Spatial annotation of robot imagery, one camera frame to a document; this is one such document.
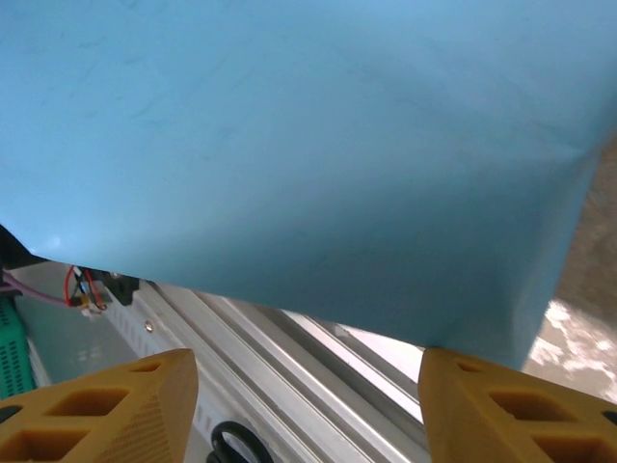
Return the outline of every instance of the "concrete floor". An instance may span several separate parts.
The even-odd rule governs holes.
[[[617,402],[617,143],[604,152],[525,371]]]

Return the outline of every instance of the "pink cable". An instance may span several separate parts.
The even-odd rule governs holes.
[[[12,291],[19,291],[19,289],[15,289],[12,286],[0,286],[0,294],[2,294],[3,292],[12,292]]]
[[[49,294],[45,294],[44,292],[37,291],[36,289],[33,289],[23,284],[20,280],[18,280],[16,277],[11,275],[6,270],[3,270],[2,276],[6,283],[11,285],[15,289],[18,289],[19,291],[21,291],[24,296],[31,296],[31,297],[34,297],[35,299],[39,299],[42,302],[47,302],[49,304],[54,304],[56,306],[62,306],[62,307],[67,306],[67,303],[65,302],[64,299],[61,299],[60,297],[50,296]]]

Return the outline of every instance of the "black handle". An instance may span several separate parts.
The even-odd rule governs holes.
[[[257,463],[274,463],[268,449],[247,427],[239,422],[221,422],[214,426],[210,436],[214,449],[205,459],[206,463],[249,463],[224,437],[229,434],[241,441],[253,454]]]

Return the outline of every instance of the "blue plastic film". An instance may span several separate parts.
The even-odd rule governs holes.
[[[0,3],[32,253],[517,366],[617,122],[617,3]]]

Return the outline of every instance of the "hexagonal cutout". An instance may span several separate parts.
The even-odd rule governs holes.
[[[617,426],[617,412],[606,410],[602,412],[603,416]]]
[[[133,373],[150,373],[152,371],[157,371],[160,366],[161,366],[161,364],[159,364],[159,363],[151,363],[151,364],[139,365],[138,367],[131,369],[131,372],[133,372]]]
[[[471,364],[470,362],[467,362],[465,360],[459,360],[456,362],[456,365],[458,365],[458,367],[462,370],[462,371],[466,371],[467,373],[481,373],[482,372],[482,368]]]
[[[45,415],[54,417],[104,417],[128,395],[126,389],[87,389],[56,404]]]
[[[600,438],[535,436],[533,441],[554,463],[609,463],[617,450]]]
[[[81,429],[22,431],[0,447],[0,461],[60,461],[88,432]]]
[[[553,398],[524,391],[493,391],[491,399],[517,420],[530,422],[575,422]]]
[[[21,405],[9,405],[0,408],[0,424],[8,421],[10,418],[18,414],[23,407]]]

